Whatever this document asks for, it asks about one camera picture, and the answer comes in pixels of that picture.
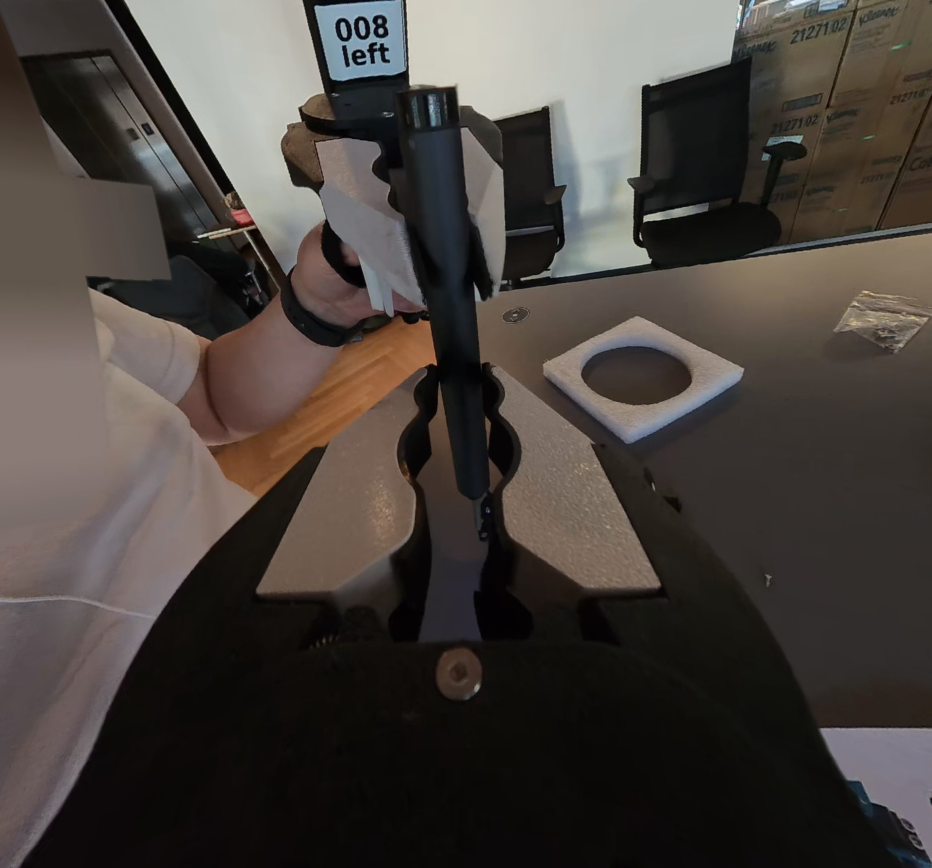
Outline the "dark chair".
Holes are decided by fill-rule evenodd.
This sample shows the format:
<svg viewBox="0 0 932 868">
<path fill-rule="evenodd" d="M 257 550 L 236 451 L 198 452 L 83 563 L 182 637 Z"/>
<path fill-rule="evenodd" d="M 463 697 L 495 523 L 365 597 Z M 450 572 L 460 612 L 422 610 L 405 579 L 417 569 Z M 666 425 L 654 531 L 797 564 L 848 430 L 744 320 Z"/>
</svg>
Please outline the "dark chair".
<svg viewBox="0 0 932 868">
<path fill-rule="evenodd" d="M 168 279 L 87 278 L 87 285 L 210 340 L 243 327 L 268 306 L 254 265 L 237 252 L 197 241 L 169 240 L 166 249 Z"/>
</svg>

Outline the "dark double door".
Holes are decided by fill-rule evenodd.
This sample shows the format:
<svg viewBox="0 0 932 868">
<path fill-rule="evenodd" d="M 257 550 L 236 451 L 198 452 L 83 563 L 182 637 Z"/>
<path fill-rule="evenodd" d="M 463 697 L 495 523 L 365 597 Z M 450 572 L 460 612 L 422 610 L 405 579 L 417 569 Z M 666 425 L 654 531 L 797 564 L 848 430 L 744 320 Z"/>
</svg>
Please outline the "dark double door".
<svg viewBox="0 0 932 868">
<path fill-rule="evenodd" d="M 41 117 L 94 180 L 146 185 L 164 233 L 190 241 L 216 216 L 108 53 L 21 59 Z"/>
</svg>

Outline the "stack of cardboard boxes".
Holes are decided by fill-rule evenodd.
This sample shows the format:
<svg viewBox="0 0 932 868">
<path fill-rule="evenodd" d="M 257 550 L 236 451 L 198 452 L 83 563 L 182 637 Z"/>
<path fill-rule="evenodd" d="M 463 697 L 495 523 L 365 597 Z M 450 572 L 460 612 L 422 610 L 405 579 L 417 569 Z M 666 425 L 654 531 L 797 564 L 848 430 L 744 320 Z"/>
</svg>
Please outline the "stack of cardboard boxes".
<svg viewBox="0 0 932 868">
<path fill-rule="evenodd" d="M 931 0 L 741 0 L 732 58 L 752 60 L 749 164 L 797 143 L 769 209 L 788 245 L 877 229 L 930 105 Z"/>
</svg>

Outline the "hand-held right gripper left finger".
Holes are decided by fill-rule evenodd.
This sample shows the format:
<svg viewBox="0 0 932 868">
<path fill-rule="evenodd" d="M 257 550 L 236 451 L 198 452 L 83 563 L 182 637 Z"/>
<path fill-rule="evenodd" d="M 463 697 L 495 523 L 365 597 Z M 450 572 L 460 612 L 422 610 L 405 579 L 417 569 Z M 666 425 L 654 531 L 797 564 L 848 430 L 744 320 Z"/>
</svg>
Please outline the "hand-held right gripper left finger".
<svg viewBox="0 0 932 868">
<path fill-rule="evenodd" d="M 432 455 L 437 396 L 429 365 L 327 445 L 259 598 L 426 598 L 431 545 L 418 478 Z"/>
</svg>

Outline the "dark grey desk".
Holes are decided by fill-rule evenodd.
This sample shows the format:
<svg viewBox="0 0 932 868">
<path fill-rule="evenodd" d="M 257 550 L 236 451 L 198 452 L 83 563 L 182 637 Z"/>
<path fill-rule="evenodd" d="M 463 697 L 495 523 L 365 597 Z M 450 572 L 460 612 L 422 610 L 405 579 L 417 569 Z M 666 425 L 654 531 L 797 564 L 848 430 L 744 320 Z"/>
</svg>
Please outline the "dark grey desk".
<svg viewBox="0 0 932 868">
<path fill-rule="evenodd" d="M 630 447 L 752 596 L 817 722 L 930 727 L 930 324 L 896 354 L 833 331 L 862 291 L 930 305 L 930 234 L 506 292 L 483 358 L 594 441 L 542 373 L 641 316 L 744 368 Z M 503 312 L 530 309 L 518 324 Z"/>
</svg>

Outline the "black electric screwdriver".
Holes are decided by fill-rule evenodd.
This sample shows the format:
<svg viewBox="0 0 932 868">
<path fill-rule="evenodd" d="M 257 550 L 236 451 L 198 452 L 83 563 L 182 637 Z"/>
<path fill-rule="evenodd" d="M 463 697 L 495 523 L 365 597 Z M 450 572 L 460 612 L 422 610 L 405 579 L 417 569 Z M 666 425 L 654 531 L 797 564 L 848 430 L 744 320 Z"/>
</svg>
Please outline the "black electric screwdriver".
<svg viewBox="0 0 932 868">
<path fill-rule="evenodd" d="M 457 487 L 478 502 L 490 478 L 457 91 L 412 87 L 395 104 L 399 165 L 390 190 L 429 314 Z"/>
</svg>

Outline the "group of small screw bags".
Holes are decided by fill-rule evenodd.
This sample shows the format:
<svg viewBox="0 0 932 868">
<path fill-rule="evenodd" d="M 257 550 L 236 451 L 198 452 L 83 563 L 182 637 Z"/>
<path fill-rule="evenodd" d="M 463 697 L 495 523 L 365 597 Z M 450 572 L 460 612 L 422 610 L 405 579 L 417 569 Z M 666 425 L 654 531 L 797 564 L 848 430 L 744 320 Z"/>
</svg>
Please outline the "group of small screw bags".
<svg viewBox="0 0 932 868">
<path fill-rule="evenodd" d="M 912 297 L 862 291 L 849 303 L 836 334 L 855 333 L 890 353 L 901 351 L 931 319 L 931 307 Z"/>
</svg>

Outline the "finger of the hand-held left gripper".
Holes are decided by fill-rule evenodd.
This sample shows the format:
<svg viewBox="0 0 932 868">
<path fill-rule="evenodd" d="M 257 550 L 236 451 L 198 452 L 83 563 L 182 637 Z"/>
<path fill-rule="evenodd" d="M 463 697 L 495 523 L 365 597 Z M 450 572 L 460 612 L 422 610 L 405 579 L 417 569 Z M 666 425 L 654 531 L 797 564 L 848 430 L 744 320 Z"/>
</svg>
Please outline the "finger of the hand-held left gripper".
<svg viewBox="0 0 932 868">
<path fill-rule="evenodd" d="M 468 213 L 472 223 L 470 276 L 477 301 L 499 293 L 506 256 L 504 179 L 501 166 L 472 129 L 460 129 Z"/>
<path fill-rule="evenodd" d="M 332 139 L 315 144 L 323 176 L 320 200 L 335 234 L 357 256 L 371 307 L 387 315 L 398 299 L 426 306 L 417 281 L 406 222 L 389 203 L 390 185 L 373 171 L 374 141 Z"/>
</svg>

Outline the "person's white shirt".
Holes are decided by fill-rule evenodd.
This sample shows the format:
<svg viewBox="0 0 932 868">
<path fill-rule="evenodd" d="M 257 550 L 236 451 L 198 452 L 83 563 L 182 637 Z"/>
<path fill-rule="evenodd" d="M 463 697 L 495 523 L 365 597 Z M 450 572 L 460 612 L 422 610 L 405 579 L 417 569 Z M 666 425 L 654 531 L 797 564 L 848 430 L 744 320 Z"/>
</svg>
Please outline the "person's white shirt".
<svg viewBox="0 0 932 868">
<path fill-rule="evenodd" d="M 103 293 L 89 302 L 102 499 L 87 517 L 2 532 L 2 866 L 19 866 L 64 804 L 159 613 L 256 503 L 179 408 L 200 339 Z"/>
</svg>

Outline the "white instruction booklet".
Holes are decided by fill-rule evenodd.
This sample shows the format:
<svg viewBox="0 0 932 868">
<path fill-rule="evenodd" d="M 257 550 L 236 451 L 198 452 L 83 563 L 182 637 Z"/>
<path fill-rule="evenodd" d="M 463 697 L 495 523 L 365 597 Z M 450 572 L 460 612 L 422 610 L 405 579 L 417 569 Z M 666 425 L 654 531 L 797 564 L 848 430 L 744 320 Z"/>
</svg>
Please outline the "white instruction booklet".
<svg viewBox="0 0 932 868">
<path fill-rule="evenodd" d="M 898 866 L 931 865 L 931 730 L 825 728 L 822 737 Z"/>
</svg>

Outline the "person's left hand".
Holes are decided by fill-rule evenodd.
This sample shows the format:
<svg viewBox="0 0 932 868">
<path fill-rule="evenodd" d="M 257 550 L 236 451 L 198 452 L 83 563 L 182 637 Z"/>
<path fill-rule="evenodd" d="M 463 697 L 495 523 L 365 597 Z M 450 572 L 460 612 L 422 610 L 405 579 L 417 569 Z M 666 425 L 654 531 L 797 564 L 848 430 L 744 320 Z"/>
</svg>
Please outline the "person's left hand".
<svg viewBox="0 0 932 868">
<path fill-rule="evenodd" d="M 350 328 L 379 311 L 372 307 L 367 288 L 349 283 L 323 255 L 324 228 L 325 222 L 317 224 L 298 246 L 291 272 L 293 292 L 297 303 L 321 321 Z"/>
</svg>

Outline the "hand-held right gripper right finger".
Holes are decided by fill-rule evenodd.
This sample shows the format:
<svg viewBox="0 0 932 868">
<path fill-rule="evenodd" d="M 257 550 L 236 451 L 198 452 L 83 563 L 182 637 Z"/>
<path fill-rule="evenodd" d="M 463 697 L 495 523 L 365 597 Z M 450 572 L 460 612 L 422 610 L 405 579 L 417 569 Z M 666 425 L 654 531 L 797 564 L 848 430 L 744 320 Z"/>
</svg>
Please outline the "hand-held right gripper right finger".
<svg viewBox="0 0 932 868">
<path fill-rule="evenodd" d="M 594 444 L 500 366 L 483 367 L 493 493 L 489 570 L 505 590 L 658 590 Z"/>
</svg>

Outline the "person's left forearm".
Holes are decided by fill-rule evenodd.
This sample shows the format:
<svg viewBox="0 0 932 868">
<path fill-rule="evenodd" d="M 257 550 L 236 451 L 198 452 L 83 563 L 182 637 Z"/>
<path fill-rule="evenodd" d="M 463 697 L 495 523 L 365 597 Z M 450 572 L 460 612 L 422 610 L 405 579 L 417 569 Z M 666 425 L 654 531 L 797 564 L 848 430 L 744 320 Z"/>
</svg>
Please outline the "person's left forearm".
<svg viewBox="0 0 932 868">
<path fill-rule="evenodd" d="M 297 412 L 340 353 L 304 336 L 275 298 L 248 325 L 200 339 L 198 369 L 178 408 L 209 447 L 249 439 Z"/>
</svg>

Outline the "white foam square frame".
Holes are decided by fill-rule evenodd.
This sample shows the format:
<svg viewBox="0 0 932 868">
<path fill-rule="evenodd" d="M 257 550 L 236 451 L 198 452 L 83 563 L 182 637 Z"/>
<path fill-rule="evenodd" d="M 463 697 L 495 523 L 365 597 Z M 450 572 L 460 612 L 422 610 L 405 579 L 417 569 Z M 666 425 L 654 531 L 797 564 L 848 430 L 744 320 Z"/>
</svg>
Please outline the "white foam square frame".
<svg viewBox="0 0 932 868">
<path fill-rule="evenodd" d="M 676 360 L 690 375 L 679 394 L 651 404 L 623 403 L 596 392 L 583 378 L 585 366 L 613 350 L 640 348 Z M 641 316 L 596 335 L 543 362 L 544 377 L 620 441 L 633 443 L 669 426 L 737 385 L 745 370 Z"/>
</svg>

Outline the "black wristband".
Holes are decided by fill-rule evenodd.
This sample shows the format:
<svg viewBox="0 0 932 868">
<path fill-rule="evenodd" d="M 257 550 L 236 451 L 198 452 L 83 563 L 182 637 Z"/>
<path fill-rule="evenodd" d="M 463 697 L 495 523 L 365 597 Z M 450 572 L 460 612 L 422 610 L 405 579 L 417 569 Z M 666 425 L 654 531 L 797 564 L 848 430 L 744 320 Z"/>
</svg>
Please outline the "black wristband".
<svg viewBox="0 0 932 868">
<path fill-rule="evenodd" d="M 294 270 L 289 271 L 279 291 L 283 314 L 293 328 L 312 343 L 328 348 L 341 348 L 358 339 L 365 329 L 368 316 L 365 315 L 352 326 L 340 326 L 315 315 L 298 301 L 292 282 Z"/>
</svg>

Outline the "black mesh office chair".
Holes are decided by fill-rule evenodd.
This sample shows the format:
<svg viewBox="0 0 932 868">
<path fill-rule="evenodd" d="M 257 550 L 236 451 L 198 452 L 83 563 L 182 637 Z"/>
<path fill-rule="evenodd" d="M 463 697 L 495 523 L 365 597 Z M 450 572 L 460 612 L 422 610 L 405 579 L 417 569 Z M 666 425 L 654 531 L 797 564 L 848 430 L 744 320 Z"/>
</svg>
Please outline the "black mesh office chair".
<svg viewBox="0 0 932 868">
<path fill-rule="evenodd" d="M 550 108 L 496 120 L 503 156 L 506 229 L 502 284 L 548 273 L 566 243 L 565 185 L 554 180 Z"/>
<path fill-rule="evenodd" d="M 760 198 L 740 199 L 749 163 L 752 59 L 642 87 L 633 239 L 655 268 L 740 259 L 775 246 L 782 225 L 770 200 L 798 141 L 767 144 Z"/>
</svg>

